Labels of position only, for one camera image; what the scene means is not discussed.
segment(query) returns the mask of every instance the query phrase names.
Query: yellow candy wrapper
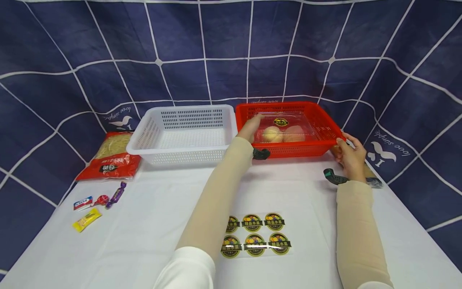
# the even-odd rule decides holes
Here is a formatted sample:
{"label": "yellow candy wrapper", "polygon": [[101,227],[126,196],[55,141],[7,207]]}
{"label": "yellow candy wrapper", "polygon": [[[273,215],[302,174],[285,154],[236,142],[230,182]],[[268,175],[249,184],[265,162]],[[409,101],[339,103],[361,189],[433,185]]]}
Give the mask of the yellow candy wrapper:
{"label": "yellow candy wrapper", "polygon": [[91,209],[91,211],[85,215],[82,219],[78,220],[74,224],[72,224],[72,227],[74,227],[77,232],[82,232],[88,225],[93,223],[94,220],[97,218],[101,217],[101,213],[98,211],[97,208]]}

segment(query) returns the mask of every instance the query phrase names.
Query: noodle package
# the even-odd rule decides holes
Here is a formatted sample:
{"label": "noodle package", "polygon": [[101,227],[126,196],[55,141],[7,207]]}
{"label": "noodle package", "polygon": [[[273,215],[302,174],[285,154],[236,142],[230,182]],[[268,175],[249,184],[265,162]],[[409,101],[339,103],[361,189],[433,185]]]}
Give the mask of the noodle package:
{"label": "noodle package", "polygon": [[77,181],[95,178],[133,178],[141,157],[127,153],[131,132],[109,132],[90,165]]}

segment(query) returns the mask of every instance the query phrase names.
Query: sleeve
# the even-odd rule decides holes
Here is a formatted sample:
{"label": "sleeve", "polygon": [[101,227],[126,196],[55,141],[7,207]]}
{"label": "sleeve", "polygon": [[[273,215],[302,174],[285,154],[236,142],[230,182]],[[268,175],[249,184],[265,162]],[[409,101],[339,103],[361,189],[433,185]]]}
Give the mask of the sleeve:
{"label": "sleeve", "polygon": [[393,287],[381,282],[367,282],[359,286],[358,289],[393,289]]}
{"label": "sleeve", "polygon": [[373,282],[393,287],[372,214],[372,188],[348,181],[337,191],[337,268],[345,289]]}
{"label": "sleeve", "polygon": [[203,250],[182,247],[173,253],[154,289],[213,289],[215,263]]}
{"label": "sleeve", "polygon": [[176,248],[196,247],[213,260],[220,256],[223,232],[242,176],[252,165],[253,147],[245,139],[235,137],[225,157],[213,170]]}

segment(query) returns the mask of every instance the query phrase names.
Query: hand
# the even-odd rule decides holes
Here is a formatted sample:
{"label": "hand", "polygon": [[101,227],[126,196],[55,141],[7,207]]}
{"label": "hand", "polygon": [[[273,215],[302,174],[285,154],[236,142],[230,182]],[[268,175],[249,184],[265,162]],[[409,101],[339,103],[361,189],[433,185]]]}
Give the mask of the hand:
{"label": "hand", "polygon": [[257,114],[256,116],[248,120],[245,123],[245,125],[242,127],[241,131],[239,131],[237,136],[248,140],[250,143],[253,143],[255,132],[260,126],[260,121],[262,118],[263,118],[262,114]]}
{"label": "hand", "polygon": [[343,165],[343,171],[350,180],[366,183],[364,175],[366,150],[357,138],[347,133],[342,134],[353,143],[355,148],[349,146],[343,139],[337,138],[340,153],[335,156],[335,160]]}

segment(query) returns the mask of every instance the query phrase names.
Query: round sticker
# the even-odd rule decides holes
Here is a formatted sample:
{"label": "round sticker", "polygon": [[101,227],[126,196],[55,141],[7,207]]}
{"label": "round sticker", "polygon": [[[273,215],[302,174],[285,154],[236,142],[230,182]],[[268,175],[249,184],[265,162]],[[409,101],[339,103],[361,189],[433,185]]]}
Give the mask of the round sticker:
{"label": "round sticker", "polygon": [[226,227],[226,233],[227,234],[234,233],[239,226],[240,226],[240,222],[237,220],[237,218],[235,216],[230,216],[228,220],[228,226]]}
{"label": "round sticker", "polygon": [[284,219],[279,214],[269,213],[265,217],[265,226],[268,226],[272,231],[280,231],[285,224]]}
{"label": "round sticker", "polygon": [[221,254],[228,259],[235,258],[242,251],[241,242],[236,236],[227,235],[223,239],[223,245],[221,246]]}
{"label": "round sticker", "polygon": [[242,227],[244,227],[249,232],[256,232],[260,230],[260,227],[263,226],[263,221],[257,215],[246,215],[242,219]]}
{"label": "round sticker", "polygon": [[271,250],[278,255],[287,254],[291,247],[291,242],[281,233],[273,233],[269,237],[268,248],[271,248]]}
{"label": "round sticker", "polygon": [[245,238],[244,250],[252,257],[261,256],[266,248],[266,242],[260,235],[251,234]]}
{"label": "round sticker", "polygon": [[285,118],[280,118],[280,117],[275,118],[273,122],[277,126],[286,126],[289,124],[289,122]]}

